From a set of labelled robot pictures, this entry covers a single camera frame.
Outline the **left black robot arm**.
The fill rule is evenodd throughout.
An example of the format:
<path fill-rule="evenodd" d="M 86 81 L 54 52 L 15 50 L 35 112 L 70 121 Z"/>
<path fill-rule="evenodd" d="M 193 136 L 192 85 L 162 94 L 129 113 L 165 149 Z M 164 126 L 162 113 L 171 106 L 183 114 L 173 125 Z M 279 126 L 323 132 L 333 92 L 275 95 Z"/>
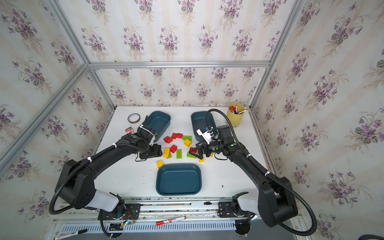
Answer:
<path fill-rule="evenodd" d="M 49 213 L 57 215 L 70 209 L 98 209 L 119 219 L 126 211 L 119 196 L 96 189 L 95 179 L 119 160 L 141 154 L 146 159 L 159 157 L 161 147 L 155 144 L 158 132 L 143 123 L 134 134 L 122 136 L 116 143 L 99 153 L 82 159 L 69 160 L 62 168 Z"/>

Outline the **red lego brick back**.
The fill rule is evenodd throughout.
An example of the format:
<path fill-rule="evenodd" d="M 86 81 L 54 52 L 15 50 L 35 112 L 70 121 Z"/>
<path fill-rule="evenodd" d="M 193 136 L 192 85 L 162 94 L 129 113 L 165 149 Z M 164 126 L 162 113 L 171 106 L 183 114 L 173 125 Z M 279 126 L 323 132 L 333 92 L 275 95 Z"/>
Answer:
<path fill-rule="evenodd" d="M 172 134 L 172 138 L 173 138 L 173 139 L 182 139 L 182 138 L 183 138 L 183 134 L 180 134 L 180 133 L 173 133 L 173 134 Z"/>

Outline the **small yellow lego brick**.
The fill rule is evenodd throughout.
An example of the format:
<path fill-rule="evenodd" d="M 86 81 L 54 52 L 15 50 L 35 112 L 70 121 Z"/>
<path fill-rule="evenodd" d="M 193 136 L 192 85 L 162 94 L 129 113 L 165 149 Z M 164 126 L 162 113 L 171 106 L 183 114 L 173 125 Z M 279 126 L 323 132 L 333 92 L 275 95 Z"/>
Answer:
<path fill-rule="evenodd" d="M 160 169 L 164 165 L 162 160 L 156 161 L 156 164 L 157 164 L 158 169 Z"/>

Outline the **long yellow lego brick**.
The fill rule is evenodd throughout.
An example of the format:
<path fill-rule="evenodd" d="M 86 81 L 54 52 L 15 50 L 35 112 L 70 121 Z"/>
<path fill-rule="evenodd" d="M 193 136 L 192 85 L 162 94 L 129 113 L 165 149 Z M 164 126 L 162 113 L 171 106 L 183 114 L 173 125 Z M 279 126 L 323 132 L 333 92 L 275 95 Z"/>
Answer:
<path fill-rule="evenodd" d="M 164 158 L 169 158 L 170 157 L 170 149 L 165 148 L 164 153 L 163 153 Z"/>

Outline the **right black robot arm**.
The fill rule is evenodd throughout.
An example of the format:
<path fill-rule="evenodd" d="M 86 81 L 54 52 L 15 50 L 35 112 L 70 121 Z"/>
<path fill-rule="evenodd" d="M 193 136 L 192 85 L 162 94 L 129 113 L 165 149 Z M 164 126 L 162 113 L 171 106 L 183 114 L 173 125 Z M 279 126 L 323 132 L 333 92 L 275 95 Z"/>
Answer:
<path fill-rule="evenodd" d="M 231 121 L 222 111 L 210 109 L 205 119 L 212 112 L 222 115 L 227 125 L 214 128 L 206 122 L 205 126 L 196 131 L 204 141 L 197 143 L 189 153 L 200 160 L 211 154 L 223 154 L 240 167 L 258 189 L 258 214 L 268 227 L 279 225 L 286 231 L 302 237 L 314 234 L 318 228 L 316 215 L 305 199 L 293 190 L 291 182 L 285 177 L 280 178 L 271 173 L 249 153 L 236 136 Z M 303 204 L 312 221 L 306 231 L 298 231 L 284 224 L 298 215 L 297 201 Z"/>

